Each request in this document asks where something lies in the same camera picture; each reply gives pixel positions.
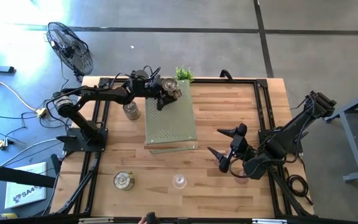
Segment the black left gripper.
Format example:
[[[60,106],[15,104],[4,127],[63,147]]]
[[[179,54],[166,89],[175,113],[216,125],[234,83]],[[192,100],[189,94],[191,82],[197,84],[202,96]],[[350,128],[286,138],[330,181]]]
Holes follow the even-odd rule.
[[[181,90],[165,91],[162,88],[163,78],[160,75],[149,78],[147,85],[147,97],[157,99],[157,110],[161,111],[162,108],[170,103],[173,103],[182,96]]]

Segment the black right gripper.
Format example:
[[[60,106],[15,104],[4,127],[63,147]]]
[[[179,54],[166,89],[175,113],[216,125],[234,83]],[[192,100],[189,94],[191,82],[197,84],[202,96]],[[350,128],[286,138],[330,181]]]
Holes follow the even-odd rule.
[[[247,133],[247,126],[241,123],[234,129],[217,129],[217,132],[232,138],[229,154],[225,156],[224,153],[220,153],[212,147],[207,147],[207,149],[214,157],[219,159],[219,170],[223,173],[227,173],[230,161],[233,157],[243,159],[246,156],[249,148],[248,142],[244,137]]]

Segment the silver lidded metal tin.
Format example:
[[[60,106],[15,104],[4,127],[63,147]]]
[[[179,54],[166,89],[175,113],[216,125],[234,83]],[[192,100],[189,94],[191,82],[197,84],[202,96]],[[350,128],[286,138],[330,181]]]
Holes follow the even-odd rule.
[[[114,176],[114,186],[117,189],[128,191],[135,184],[134,174],[131,171],[122,171]]]
[[[178,83],[174,78],[164,78],[162,80],[162,88],[170,96],[177,96],[181,94]]]

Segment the clear glass jar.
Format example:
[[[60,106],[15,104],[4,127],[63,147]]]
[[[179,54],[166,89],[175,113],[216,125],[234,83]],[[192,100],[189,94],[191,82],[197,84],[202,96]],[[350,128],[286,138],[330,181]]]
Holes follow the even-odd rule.
[[[124,111],[126,117],[129,120],[132,120],[132,121],[137,120],[140,117],[140,111],[139,111],[138,106],[135,101],[132,101],[127,105],[124,105],[122,108],[123,108],[123,111]]]

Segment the clear ribbed glass candle holder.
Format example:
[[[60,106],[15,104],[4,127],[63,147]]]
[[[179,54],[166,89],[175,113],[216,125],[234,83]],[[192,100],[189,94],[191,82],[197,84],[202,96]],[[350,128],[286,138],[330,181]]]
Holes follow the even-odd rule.
[[[172,184],[176,189],[183,189],[187,185],[187,178],[182,174],[173,176]]]

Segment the green perforated metal shelf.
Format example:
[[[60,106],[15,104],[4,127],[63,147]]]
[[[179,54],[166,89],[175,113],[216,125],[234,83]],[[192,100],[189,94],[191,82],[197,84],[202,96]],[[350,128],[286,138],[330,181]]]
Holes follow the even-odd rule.
[[[182,96],[157,110],[157,100],[145,100],[145,148],[152,154],[195,150],[197,133],[190,83],[176,80]]]

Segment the green plant in white pot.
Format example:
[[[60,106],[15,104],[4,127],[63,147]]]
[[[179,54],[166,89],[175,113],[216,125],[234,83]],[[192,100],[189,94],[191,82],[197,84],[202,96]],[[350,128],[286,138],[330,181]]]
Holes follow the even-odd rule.
[[[175,78],[177,80],[188,80],[190,83],[193,82],[194,75],[191,70],[185,69],[184,66],[176,68]]]

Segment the black floor fan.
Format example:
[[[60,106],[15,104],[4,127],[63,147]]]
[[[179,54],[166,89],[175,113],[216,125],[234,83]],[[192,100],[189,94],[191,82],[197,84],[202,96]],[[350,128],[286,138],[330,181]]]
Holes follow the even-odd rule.
[[[46,37],[53,51],[73,71],[78,82],[93,71],[94,63],[88,44],[68,26],[61,22],[49,22]]]

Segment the white printed sign board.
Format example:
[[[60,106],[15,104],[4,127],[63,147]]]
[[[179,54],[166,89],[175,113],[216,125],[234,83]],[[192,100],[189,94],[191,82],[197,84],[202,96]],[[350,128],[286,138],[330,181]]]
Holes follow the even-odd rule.
[[[40,162],[37,164],[16,167],[16,169],[35,174],[46,175],[47,163]],[[38,202],[40,200],[45,200],[46,193],[47,190],[45,187],[7,182],[4,208],[14,208],[33,202]]]

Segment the black metal beam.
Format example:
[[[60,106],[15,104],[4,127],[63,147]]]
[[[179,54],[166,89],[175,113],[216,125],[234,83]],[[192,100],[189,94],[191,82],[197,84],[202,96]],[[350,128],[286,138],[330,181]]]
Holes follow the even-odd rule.
[[[52,188],[54,177],[0,166],[0,181]]]

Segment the black aluminium table frame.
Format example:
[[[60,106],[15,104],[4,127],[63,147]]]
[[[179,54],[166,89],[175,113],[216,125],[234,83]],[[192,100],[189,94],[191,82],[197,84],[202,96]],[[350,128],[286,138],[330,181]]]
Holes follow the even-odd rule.
[[[231,174],[223,174],[214,164],[207,147],[224,152],[229,138],[217,129],[231,129],[244,123],[247,140],[259,141],[258,132],[267,119],[258,110],[266,109],[277,125],[291,119],[287,93],[281,78],[199,78],[191,84],[198,147],[195,150],[152,154],[145,148],[145,119],[128,120],[120,105],[108,111],[109,129],[105,150],[96,177],[91,215],[94,217],[134,217],[148,212],[160,217],[179,218],[272,218],[273,203],[284,213],[295,210],[281,190],[271,191],[267,176],[238,184]],[[122,171],[134,174],[135,184],[128,191],[114,186],[114,176]],[[173,176],[187,178],[183,189],[176,189]]]

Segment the silver metal bracket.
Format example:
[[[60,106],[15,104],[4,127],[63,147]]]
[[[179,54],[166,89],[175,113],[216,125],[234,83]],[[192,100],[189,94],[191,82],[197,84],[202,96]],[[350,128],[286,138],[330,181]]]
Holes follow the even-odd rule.
[[[286,220],[253,218],[252,224],[288,224]]]
[[[78,224],[107,224],[113,222],[114,219],[111,217],[80,218],[78,220]]]

